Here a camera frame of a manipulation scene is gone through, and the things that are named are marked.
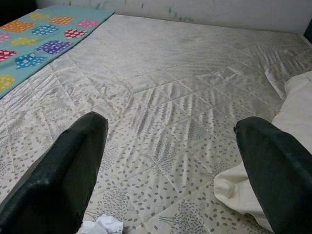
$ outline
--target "mattress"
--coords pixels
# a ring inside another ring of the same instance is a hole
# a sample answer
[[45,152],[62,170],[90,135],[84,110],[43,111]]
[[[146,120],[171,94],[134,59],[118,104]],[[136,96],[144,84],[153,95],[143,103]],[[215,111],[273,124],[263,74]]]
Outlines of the mattress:
[[213,178],[241,162],[235,123],[271,121],[311,52],[295,34],[113,15],[0,100],[0,201],[93,110],[109,134],[84,220],[112,215],[127,234],[268,233],[220,203]]

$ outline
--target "dark object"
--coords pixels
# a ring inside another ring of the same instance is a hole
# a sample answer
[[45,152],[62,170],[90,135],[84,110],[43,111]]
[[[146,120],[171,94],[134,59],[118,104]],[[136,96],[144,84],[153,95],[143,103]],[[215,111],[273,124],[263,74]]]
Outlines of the dark object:
[[304,36],[306,39],[309,40],[309,42],[312,43],[312,20],[310,21],[310,24],[309,24],[306,32],[304,33]]
[[0,26],[37,9],[36,0],[0,0]]
[[1,234],[75,234],[105,147],[108,123],[90,112],[64,131],[0,205]]
[[237,144],[253,191],[276,234],[312,233],[312,155],[258,117],[237,123]]

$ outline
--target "colorful polka dot blanket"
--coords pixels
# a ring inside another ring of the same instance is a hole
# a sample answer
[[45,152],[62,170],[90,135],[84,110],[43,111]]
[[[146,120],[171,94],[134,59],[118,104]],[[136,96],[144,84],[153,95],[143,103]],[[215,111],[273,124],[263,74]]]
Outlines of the colorful polka dot blanket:
[[50,6],[0,27],[0,98],[78,44],[113,14]]

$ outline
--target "white wall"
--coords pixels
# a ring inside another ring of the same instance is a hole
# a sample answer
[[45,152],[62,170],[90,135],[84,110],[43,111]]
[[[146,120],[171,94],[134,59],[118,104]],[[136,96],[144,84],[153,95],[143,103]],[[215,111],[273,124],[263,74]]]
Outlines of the white wall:
[[37,0],[40,8],[72,4],[156,19],[303,34],[312,0]]

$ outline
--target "orange patch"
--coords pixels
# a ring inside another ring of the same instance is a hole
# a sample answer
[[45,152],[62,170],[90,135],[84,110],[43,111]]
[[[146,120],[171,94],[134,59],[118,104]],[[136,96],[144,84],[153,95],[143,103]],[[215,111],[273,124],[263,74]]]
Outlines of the orange patch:
[[55,16],[52,19],[50,19],[49,23],[69,24],[73,20],[74,20],[74,17],[70,17],[70,16]]
[[10,23],[5,24],[4,26],[0,28],[5,31],[20,33],[20,32],[26,31],[27,29],[35,25],[36,25],[35,23],[23,22],[17,19]]

